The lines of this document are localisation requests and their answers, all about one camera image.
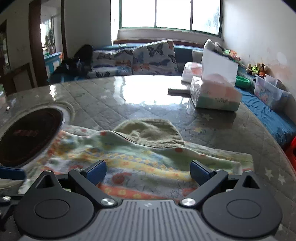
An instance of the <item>black cooktop surface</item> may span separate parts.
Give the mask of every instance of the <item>black cooktop surface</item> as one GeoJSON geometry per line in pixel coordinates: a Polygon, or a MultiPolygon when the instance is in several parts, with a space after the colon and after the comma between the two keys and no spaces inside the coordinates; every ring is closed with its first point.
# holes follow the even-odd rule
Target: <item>black cooktop surface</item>
{"type": "Polygon", "coordinates": [[[0,163],[21,167],[35,158],[60,130],[63,113],[54,108],[31,112],[15,122],[0,140],[0,163]]]}

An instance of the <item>black circular cap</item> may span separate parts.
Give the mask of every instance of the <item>black circular cap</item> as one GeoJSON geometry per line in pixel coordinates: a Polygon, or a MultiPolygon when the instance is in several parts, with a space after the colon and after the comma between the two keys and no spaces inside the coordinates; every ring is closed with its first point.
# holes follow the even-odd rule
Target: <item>black circular cap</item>
{"type": "Polygon", "coordinates": [[[16,121],[0,141],[0,163],[21,167],[36,157],[54,138],[63,121],[63,113],[54,108],[31,112],[16,121]]]}
{"type": "Polygon", "coordinates": [[[35,213],[41,218],[55,219],[64,216],[69,211],[69,205],[59,199],[49,199],[40,202],[35,207],[35,213]]]}
{"type": "Polygon", "coordinates": [[[15,208],[14,220],[21,234],[60,239],[83,229],[93,215],[94,206],[88,198],[49,187],[26,193],[15,208]]]}
{"type": "Polygon", "coordinates": [[[234,188],[210,197],[202,206],[202,215],[218,232],[240,239],[271,235],[282,219],[276,200],[255,188],[234,188]]]}
{"type": "Polygon", "coordinates": [[[227,211],[236,218],[254,218],[261,212],[261,207],[254,201],[238,199],[227,204],[227,211]]]}

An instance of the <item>white wall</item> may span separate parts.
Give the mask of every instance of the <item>white wall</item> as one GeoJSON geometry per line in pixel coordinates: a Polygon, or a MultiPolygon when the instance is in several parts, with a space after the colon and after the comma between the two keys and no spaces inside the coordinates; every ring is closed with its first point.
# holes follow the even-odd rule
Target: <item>white wall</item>
{"type": "MultiPolygon", "coordinates": [[[[263,62],[296,98],[296,13],[282,0],[224,0],[223,37],[245,64],[263,62]]],[[[296,123],[296,103],[285,113],[296,123]]]]}
{"type": "Polygon", "coordinates": [[[57,14],[60,14],[60,9],[56,7],[44,6],[41,4],[40,23],[43,23],[44,21],[51,19],[51,17],[57,14]]]}
{"type": "Polygon", "coordinates": [[[110,0],[65,0],[68,57],[84,44],[111,45],[110,0]]]}
{"type": "MultiPolygon", "coordinates": [[[[15,0],[0,14],[0,23],[7,20],[7,49],[11,68],[15,69],[30,63],[33,80],[37,86],[29,40],[30,2],[31,0],[15,0]]],[[[14,81],[17,91],[31,88],[27,74],[17,76],[14,81]]]]}
{"type": "Polygon", "coordinates": [[[56,52],[63,53],[61,15],[60,14],[54,17],[54,43],[55,43],[55,47],[56,47],[56,52]]]}
{"type": "Polygon", "coordinates": [[[117,39],[119,30],[119,0],[111,0],[111,43],[117,39]]]}

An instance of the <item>red container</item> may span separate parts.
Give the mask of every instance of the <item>red container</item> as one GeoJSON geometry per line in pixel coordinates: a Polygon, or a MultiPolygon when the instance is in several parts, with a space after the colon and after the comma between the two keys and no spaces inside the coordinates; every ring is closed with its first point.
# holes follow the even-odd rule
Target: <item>red container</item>
{"type": "Polygon", "coordinates": [[[294,168],[294,173],[295,173],[296,172],[296,137],[292,140],[291,145],[285,151],[285,154],[287,155],[288,159],[290,160],[290,162],[294,168]]]}

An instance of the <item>blue gripper pad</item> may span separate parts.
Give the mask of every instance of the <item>blue gripper pad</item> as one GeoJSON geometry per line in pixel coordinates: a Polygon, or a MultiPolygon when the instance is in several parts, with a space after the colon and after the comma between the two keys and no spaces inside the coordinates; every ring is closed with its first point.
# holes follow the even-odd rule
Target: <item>blue gripper pad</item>
{"type": "Polygon", "coordinates": [[[26,173],[21,168],[0,166],[0,178],[9,180],[25,180],[26,173]]]}
{"type": "Polygon", "coordinates": [[[190,163],[190,175],[199,185],[202,185],[212,178],[215,172],[194,160],[190,163]]]}
{"type": "Polygon", "coordinates": [[[92,184],[97,185],[100,181],[104,179],[106,172],[106,162],[103,160],[99,160],[90,167],[83,170],[81,174],[92,184]]]}

